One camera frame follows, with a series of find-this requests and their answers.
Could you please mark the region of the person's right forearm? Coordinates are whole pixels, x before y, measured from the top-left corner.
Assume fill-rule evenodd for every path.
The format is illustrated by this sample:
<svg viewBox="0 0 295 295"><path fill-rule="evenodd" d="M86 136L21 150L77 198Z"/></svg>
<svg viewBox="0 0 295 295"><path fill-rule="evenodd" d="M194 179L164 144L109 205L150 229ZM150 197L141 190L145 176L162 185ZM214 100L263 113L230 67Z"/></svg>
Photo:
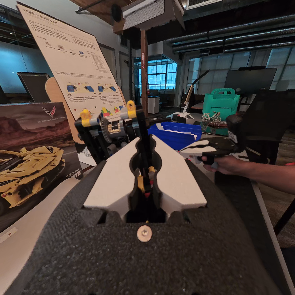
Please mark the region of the person's right forearm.
<svg viewBox="0 0 295 295"><path fill-rule="evenodd" d="M245 176L251 180L288 194L295 194L295 167L249 162Z"/></svg>

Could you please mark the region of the white vent grille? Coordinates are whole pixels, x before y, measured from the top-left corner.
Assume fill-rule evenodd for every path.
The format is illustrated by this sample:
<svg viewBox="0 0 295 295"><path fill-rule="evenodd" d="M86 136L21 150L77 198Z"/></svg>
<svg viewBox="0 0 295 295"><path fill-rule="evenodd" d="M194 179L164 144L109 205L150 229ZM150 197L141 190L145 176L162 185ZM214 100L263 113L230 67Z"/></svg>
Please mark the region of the white vent grille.
<svg viewBox="0 0 295 295"><path fill-rule="evenodd" d="M223 0L187 0L186 10L200 8L218 2L223 2Z"/></svg>

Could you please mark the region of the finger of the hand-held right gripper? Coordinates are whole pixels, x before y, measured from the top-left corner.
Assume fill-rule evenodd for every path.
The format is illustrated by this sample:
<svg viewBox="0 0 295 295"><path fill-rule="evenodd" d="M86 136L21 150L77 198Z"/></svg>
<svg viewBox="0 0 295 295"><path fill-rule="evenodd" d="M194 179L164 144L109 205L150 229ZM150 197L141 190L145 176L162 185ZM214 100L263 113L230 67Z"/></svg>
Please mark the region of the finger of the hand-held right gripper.
<svg viewBox="0 0 295 295"><path fill-rule="evenodd" d="M203 153L216 152L216 148L209 145L187 146L179 151L179 153L186 159L191 160L194 164L202 162Z"/></svg>
<svg viewBox="0 0 295 295"><path fill-rule="evenodd" d="M188 145L187 148L205 148L209 144L210 142L208 140L200 140Z"/></svg>

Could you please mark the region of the empty wooden board stand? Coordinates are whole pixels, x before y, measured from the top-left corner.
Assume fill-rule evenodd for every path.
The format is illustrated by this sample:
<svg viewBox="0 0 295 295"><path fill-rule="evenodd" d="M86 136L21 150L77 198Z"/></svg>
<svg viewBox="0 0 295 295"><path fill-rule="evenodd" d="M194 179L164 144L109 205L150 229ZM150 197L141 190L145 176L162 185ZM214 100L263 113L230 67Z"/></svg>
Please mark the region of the empty wooden board stand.
<svg viewBox="0 0 295 295"><path fill-rule="evenodd" d="M202 75L200 75L190 86L189 88L189 91L188 93L186 94L186 100L184 102L185 104L185 107L184 107L184 110L182 112L175 112L172 114L172 120L175 120L178 118L178 117L181 117L181 118L184 118L184 119L194 119L194 117L187 112L188 110L188 106L190 104L190 101L191 101L191 96L192 96L192 93L194 92L194 85L201 79L203 78L205 75L207 75L209 73L209 69L204 72Z"/></svg>

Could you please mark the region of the open lego instruction booklet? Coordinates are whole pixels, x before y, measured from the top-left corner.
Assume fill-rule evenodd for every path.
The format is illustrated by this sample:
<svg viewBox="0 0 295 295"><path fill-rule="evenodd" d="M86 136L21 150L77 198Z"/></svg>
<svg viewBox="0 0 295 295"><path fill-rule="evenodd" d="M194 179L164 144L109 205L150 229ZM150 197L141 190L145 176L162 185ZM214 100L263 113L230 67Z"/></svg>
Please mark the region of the open lego instruction booklet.
<svg viewBox="0 0 295 295"><path fill-rule="evenodd" d="M0 294L4 294L26 264L50 215L79 182L69 178L59 184L38 205L1 233Z"/></svg>

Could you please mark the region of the black swivel chair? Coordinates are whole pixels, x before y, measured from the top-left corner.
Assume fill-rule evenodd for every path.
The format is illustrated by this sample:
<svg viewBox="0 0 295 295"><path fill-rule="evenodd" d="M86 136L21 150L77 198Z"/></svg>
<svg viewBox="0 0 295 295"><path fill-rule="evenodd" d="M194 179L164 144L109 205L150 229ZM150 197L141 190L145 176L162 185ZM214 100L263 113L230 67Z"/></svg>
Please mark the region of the black swivel chair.
<svg viewBox="0 0 295 295"><path fill-rule="evenodd" d="M281 139L295 118L295 91L260 90L242 117L246 147L257 163L274 165Z"/></svg>

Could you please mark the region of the white ceiling projector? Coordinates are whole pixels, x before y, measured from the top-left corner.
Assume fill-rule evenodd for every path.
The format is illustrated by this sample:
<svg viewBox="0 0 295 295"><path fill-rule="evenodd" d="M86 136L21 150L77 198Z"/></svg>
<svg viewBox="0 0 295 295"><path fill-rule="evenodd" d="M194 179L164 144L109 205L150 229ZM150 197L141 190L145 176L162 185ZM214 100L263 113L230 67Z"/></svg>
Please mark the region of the white ceiling projector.
<svg viewBox="0 0 295 295"><path fill-rule="evenodd" d="M113 32L122 34L130 28L149 30L166 24L181 26L185 29L183 15L185 9L176 0L138 0L122 6L122 19L114 21Z"/></svg>

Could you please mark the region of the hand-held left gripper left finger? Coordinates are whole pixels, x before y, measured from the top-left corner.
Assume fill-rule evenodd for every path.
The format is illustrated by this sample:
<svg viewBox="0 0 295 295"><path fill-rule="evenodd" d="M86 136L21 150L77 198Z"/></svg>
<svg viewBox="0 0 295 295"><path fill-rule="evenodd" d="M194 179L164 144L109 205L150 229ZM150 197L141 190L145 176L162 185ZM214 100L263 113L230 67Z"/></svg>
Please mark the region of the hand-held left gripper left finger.
<svg viewBox="0 0 295 295"><path fill-rule="evenodd" d="M106 161L83 204L84 207L115 211L124 218L130 210L128 196L135 184L130 161L137 153L135 146L139 139L135 138Z"/></svg>

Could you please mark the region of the person's right hand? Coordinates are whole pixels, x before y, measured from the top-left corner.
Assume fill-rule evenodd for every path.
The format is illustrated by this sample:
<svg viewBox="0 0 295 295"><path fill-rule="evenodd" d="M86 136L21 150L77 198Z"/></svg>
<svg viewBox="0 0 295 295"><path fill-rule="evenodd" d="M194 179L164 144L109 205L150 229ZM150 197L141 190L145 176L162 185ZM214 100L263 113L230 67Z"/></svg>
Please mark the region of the person's right hand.
<svg viewBox="0 0 295 295"><path fill-rule="evenodd" d="M203 164L203 167L209 172L218 171L225 175L237 175L249 178L249 162L239 160L233 155L216 157L214 161L217 163L217 168L213 168L209 164Z"/></svg>

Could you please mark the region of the black slim pole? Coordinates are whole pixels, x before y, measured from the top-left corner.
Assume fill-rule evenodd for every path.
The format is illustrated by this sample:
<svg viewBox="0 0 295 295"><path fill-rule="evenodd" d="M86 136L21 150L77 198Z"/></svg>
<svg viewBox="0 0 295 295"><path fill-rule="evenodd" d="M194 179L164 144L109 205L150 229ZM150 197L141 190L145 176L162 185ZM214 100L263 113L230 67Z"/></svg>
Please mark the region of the black slim pole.
<svg viewBox="0 0 295 295"><path fill-rule="evenodd" d="M129 100L134 100L133 99L133 62L132 62L132 47L131 47L131 42L128 39L127 40L127 48L128 48L128 71L129 71Z"/></svg>

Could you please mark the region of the lego set cardboard box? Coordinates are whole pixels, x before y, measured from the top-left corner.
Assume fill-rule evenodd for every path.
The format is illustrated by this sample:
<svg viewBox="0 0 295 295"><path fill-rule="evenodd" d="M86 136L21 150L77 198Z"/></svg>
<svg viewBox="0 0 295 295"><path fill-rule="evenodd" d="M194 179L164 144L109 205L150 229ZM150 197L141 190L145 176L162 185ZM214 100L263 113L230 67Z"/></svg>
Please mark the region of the lego set cardboard box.
<svg viewBox="0 0 295 295"><path fill-rule="evenodd" d="M75 142L58 103L0 107L0 231L66 179L81 179Z"/></svg>

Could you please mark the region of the black yellow lego car chassis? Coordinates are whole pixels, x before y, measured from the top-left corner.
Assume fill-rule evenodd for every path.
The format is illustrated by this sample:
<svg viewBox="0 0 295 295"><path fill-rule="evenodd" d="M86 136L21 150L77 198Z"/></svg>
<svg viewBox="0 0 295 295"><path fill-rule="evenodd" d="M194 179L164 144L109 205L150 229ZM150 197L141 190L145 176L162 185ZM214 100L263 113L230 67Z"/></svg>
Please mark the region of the black yellow lego car chassis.
<svg viewBox="0 0 295 295"><path fill-rule="evenodd" d="M135 138L140 138L135 146L137 153L130 161L135 184L128 196L130 210L124 216L127 222L161 223L167 218L168 214L160 208L162 193L156 181L162 162L155 152L156 142L148 133L150 126L167 121L170 119L146 118L143 107L135 105L132 100L120 110L118 121L110 122L102 113L93 118L87 109L75 121L80 139L86 144L101 171L112 155Z"/></svg>

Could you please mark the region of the white cabinet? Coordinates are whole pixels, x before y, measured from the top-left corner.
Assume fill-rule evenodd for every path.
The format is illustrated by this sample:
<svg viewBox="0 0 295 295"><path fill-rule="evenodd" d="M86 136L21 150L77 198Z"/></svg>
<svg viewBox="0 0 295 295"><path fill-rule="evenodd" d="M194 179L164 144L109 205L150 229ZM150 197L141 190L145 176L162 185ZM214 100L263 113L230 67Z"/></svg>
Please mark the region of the white cabinet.
<svg viewBox="0 0 295 295"><path fill-rule="evenodd" d="M160 96L148 96L148 114L157 114L159 113L160 107Z"/></svg>

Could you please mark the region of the wooden pillar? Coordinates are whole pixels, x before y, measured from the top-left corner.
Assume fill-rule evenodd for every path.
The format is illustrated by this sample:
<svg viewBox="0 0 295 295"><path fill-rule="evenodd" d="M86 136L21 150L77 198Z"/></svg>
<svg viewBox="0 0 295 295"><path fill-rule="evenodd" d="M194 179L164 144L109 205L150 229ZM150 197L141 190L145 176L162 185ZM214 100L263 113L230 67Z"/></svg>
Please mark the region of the wooden pillar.
<svg viewBox="0 0 295 295"><path fill-rule="evenodd" d="M141 101L145 113L148 116L148 94L147 94L147 67L148 67L148 43L146 31L141 30Z"/></svg>

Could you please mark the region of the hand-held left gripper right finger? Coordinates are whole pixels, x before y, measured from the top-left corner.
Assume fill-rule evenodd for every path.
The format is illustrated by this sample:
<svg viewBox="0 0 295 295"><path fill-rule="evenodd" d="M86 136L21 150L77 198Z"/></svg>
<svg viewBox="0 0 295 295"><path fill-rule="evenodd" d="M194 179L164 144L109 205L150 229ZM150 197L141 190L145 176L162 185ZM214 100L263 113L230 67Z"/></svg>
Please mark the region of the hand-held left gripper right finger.
<svg viewBox="0 0 295 295"><path fill-rule="evenodd" d="M205 207L207 201L185 159L178 152L152 135L155 152L162 165L157 172L157 186L162 193L160 208L167 214L185 209Z"/></svg>

